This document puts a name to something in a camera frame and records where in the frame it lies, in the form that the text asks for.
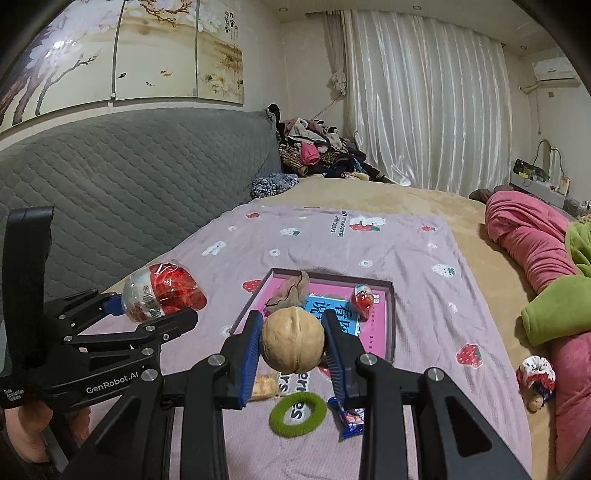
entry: pink box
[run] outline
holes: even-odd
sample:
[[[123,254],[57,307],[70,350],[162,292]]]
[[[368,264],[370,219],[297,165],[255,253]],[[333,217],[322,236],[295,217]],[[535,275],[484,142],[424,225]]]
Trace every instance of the pink box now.
[[[240,333],[251,310],[263,313],[265,303],[286,278],[299,275],[297,270],[272,268],[261,281],[251,299],[242,309],[230,330],[231,334]],[[389,362],[394,361],[395,311],[394,288],[390,282],[370,278],[345,277],[316,272],[307,272],[310,276],[310,295],[350,299],[355,285],[369,285],[377,302],[372,314],[366,321],[359,322],[359,339],[366,352],[374,353]]]

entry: green hair tie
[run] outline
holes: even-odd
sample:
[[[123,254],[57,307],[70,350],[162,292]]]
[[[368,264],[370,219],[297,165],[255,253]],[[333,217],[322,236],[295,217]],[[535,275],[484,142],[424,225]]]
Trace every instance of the green hair tie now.
[[[310,407],[310,417],[296,425],[286,425],[283,418],[287,411],[297,403]],[[298,392],[283,398],[271,411],[269,426],[279,437],[295,438],[316,430],[326,415],[326,403],[318,395],[310,392]]]

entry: candy bar wrapper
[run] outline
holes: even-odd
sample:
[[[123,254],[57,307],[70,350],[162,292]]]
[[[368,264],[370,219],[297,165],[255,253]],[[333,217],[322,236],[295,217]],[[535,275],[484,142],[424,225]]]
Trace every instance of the candy bar wrapper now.
[[[343,429],[340,432],[341,440],[354,437],[355,435],[361,435],[363,433],[365,412],[362,408],[344,410],[336,397],[330,397],[327,403],[328,406],[338,415],[340,422],[343,425]]]

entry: flower painting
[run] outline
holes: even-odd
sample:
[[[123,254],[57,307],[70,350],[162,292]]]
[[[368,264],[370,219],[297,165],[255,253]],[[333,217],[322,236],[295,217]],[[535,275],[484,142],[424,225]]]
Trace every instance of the flower painting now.
[[[0,132],[108,100],[244,103],[238,25],[219,0],[73,0],[0,85]]]
[[[218,0],[201,0],[197,23],[197,94],[244,103],[238,18]]]
[[[74,0],[33,39],[0,86],[0,130],[111,98],[122,6],[123,0]]]
[[[117,100],[197,93],[197,0],[127,0],[115,59]]]

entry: ceiling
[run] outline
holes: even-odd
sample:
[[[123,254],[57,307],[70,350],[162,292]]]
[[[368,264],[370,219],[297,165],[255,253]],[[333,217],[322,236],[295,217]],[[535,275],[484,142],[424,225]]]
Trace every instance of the ceiling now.
[[[386,10],[433,17],[488,35],[518,57],[556,46],[549,33],[513,0],[262,0],[281,22],[326,10]],[[279,8],[287,7],[281,12]]]

